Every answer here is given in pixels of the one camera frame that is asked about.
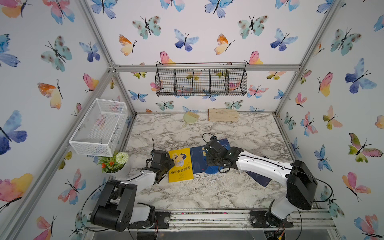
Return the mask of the dark blue yellow-label book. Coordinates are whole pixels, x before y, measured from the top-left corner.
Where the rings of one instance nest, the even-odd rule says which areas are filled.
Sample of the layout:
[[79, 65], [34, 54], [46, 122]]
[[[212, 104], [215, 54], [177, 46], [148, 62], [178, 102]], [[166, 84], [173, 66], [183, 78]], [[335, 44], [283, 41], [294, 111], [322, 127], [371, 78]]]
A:
[[193, 174], [205, 173], [207, 169], [207, 154], [204, 147], [190, 148]]

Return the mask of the navy yellow-label book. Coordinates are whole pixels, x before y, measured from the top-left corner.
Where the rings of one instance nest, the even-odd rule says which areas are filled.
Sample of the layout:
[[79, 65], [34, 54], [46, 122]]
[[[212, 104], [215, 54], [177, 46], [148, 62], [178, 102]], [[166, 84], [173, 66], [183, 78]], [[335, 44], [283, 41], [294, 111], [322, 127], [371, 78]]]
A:
[[247, 174], [263, 189], [266, 189], [272, 181], [272, 179], [254, 172], [247, 171]]

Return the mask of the blue microfiber cloth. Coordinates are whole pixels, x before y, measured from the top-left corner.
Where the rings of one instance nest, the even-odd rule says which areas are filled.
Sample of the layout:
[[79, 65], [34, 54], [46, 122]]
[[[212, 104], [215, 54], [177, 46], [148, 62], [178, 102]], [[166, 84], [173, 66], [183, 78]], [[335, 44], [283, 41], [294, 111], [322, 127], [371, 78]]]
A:
[[211, 167], [207, 167], [207, 169], [205, 170], [205, 173], [206, 174], [216, 174], [219, 172], [219, 169], [220, 167], [219, 166], [211, 166]]

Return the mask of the blue Little Prince book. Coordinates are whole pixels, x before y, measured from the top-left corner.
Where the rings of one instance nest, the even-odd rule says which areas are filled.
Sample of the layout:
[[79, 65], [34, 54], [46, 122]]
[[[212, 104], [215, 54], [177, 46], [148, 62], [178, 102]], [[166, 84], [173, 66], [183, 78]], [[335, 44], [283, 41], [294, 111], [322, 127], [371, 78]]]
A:
[[218, 140], [218, 142], [219, 142], [225, 149], [227, 149], [228, 151], [230, 150], [231, 145], [230, 145], [228, 139]]

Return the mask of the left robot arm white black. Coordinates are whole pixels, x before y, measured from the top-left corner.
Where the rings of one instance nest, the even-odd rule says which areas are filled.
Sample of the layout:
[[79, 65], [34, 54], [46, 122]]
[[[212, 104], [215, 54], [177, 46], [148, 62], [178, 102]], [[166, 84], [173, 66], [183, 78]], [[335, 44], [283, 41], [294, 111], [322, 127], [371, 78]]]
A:
[[124, 181], [106, 182], [92, 211], [91, 224], [108, 230], [123, 232], [129, 227], [151, 228], [156, 223], [155, 207], [138, 203], [136, 195], [151, 187], [175, 166], [166, 151], [153, 150], [143, 170]]

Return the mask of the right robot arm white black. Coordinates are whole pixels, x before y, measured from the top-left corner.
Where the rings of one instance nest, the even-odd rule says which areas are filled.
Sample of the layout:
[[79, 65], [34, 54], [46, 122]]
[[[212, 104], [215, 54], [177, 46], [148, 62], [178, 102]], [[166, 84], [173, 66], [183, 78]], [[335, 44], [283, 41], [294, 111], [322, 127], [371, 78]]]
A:
[[252, 172], [286, 187], [285, 192], [273, 200], [262, 217], [251, 217], [256, 220], [256, 228], [279, 227], [295, 210], [312, 209], [318, 181], [307, 165], [299, 160], [294, 163], [283, 163], [251, 154], [241, 148], [231, 147], [227, 150], [215, 137], [204, 146], [207, 161], [214, 166]]

